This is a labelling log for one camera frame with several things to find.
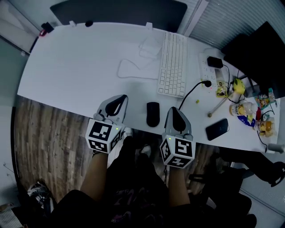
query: computer mouse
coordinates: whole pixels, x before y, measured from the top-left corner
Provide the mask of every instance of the computer mouse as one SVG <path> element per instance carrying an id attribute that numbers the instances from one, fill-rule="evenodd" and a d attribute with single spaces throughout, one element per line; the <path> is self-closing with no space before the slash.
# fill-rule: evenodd
<path id="1" fill-rule="evenodd" d="M 149 102 L 147 103 L 147 124 L 148 126 L 158 126 L 160 121 L 159 103 Z"/>

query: black smartphone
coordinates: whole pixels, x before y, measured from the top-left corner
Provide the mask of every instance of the black smartphone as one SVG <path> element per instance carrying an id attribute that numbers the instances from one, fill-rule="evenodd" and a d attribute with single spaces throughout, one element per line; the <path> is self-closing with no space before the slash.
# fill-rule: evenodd
<path id="1" fill-rule="evenodd" d="M 228 120 L 222 119 L 213 125 L 206 127 L 206 134 L 209 141 L 221 136 L 222 134 L 228 132 Z"/>

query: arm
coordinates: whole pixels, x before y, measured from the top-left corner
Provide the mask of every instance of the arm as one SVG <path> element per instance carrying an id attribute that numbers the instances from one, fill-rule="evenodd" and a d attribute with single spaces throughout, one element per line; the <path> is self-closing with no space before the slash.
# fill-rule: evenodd
<path id="1" fill-rule="evenodd" d="M 170 167 L 168 190 L 170 207 L 190 203 L 183 169 Z"/>
<path id="2" fill-rule="evenodd" d="M 106 182 L 108 154 L 95 154 L 91 160 L 80 191 L 95 201 L 103 197 Z"/>

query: black cable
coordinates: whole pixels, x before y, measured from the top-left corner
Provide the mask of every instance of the black cable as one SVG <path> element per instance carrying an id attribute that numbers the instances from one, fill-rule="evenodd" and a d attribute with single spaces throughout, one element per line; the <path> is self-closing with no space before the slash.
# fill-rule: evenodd
<path id="1" fill-rule="evenodd" d="M 258 138 L 259 138 L 259 140 L 261 141 L 261 143 L 262 143 L 263 145 L 265 145 L 265 152 L 267 152 L 267 145 L 262 142 L 262 140 L 261 140 L 261 138 L 260 138 L 260 136 L 259 136 L 258 131 L 256 131 L 256 132 L 257 132 Z"/>
<path id="2" fill-rule="evenodd" d="M 273 115 L 275 115 L 275 113 L 274 113 L 274 111 L 273 111 L 273 108 L 272 108 L 272 106 L 271 106 L 271 103 L 270 103 L 270 107 L 271 107 L 271 110 L 272 110 L 272 112 L 273 112 Z"/>
<path id="3" fill-rule="evenodd" d="M 238 102 L 234 102 L 234 101 L 232 101 L 232 100 L 231 100 L 231 99 L 229 99 L 229 98 L 228 98 L 228 99 L 229 99 L 229 101 L 231 101 L 231 102 L 233 102 L 233 103 L 235 103 L 235 104 L 238 104 L 238 103 L 240 103 L 240 101 L 243 101 L 243 100 L 245 100 L 245 97 L 244 97 L 244 99 L 241 99 L 241 100 L 240 100 L 240 98 L 241 98 L 241 95 L 240 95 L 240 97 L 239 97 L 239 100 L 238 100 Z"/>
<path id="4" fill-rule="evenodd" d="M 199 84 L 201 84 L 201 83 L 203 83 L 202 81 L 201 82 L 199 82 L 197 85 L 195 85 L 194 87 L 193 87 L 193 89 L 191 89 L 191 91 L 189 92 L 189 93 L 187 93 L 187 95 L 184 97 L 184 99 L 183 99 L 183 101 L 182 101 L 182 103 L 181 103 L 181 105 L 180 105 L 180 107 L 179 107 L 179 109 L 178 110 L 180 110 L 181 109 L 181 107 L 182 107 L 182 105 L 183 105 L 183 103 L 184 103 L 184 101 L 185 101 L 185 99 L 187 98 L 187 96 L 199 85 Z"/>
<path id="5" fill-rule="evenodd" d="M 274 111 L 273 111 L 273 108 L 272 108 L 271 104 L 270 104 L 270 107 L 271 107 L 271 110 L 269 110 L 269 111 L 267 111 L 267 112 L 264 112 L 264 113 L 261 115 L 261 121 L 263 121 L 263 117 L 264 117 L 264 115 L 265 115 L 266 113 L 268 113 L 268 112 L 273 112 L 273 115 L 275 115 L 275 113 L 274 113 Z M 262 142 L 262 140 L 261 140 L 261 138 L 260 138 L 260 135 L 259 135 L 258 131 L 257 131 L 257 135 L 258 135 L 258 138 L 259 138 L 259 140 L 261 141 L 261 143 L 262 143 L 263 145 L 265 145 L 265 152 L 267 152 L 267 145 L 266 145 L 265 143 L 263 143 L 263 142 Z"/>
<path id="6" fill-rule="evenodd" d="M 232 84 L 228 84 L 228 87 L 227 87 L 227 90 L 228 90 L 228 93 L 230 92 L 230 90 L 231 90 L 231 85 Z"/>
<path id="7" fill-rule="evenodd" d="M 275 115 L 275 113 L 274 113 L 274 111 L 273 111 L 273 108 L 272 108 L 271 104 L 270 104 L 270 107 L 271 107 L 271 110 L 269 110 L 269 111 L 267 111 L 267 112 L 264 112 L 264 113 L 261 115 L 261 118 L 260 118 L 260 120 L 261 120 L 261 121 L 263 121 L 263 117 L 264 117 L 264 115 L 265 115 L 266 113 L 268 113 L 268 112 L 273 112 L 273 115 Z"/>
<path id="8" fill-rule="evenodd" d="M 228 68 L 227 65 L 223 64 L 223 66 L 227 67 L 227 69 L 228 69 L 228 85 L 229 85 L 230 84 L 230 69 Z"/>

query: window blind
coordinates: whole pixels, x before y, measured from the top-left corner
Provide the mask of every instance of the window blind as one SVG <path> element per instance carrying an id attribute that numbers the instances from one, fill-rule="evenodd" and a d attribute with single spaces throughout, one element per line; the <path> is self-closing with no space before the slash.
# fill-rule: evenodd
<path id="1" fill-rule="evenodd" d="M 190 20 L 190 17 L 192 15 L 192 13 L 194 12 L 197 3 L 200 2 L 200 0 L 177 0 L 177 1 L 183 2 L 187 5 L 187 10 L 186 10 L 185 15 L 181 21 L 181 24 L 177 30 L 177 33 L 184 34 L 184 32 L 188 26 L 188 22 Z"/>
<path id="2" fill-rule="evenodd" d="M 190 37 L 223 48 L 239 33 L 268 21 L 285 42 L 285 6 L 280 0 L 211 0 Z"/>

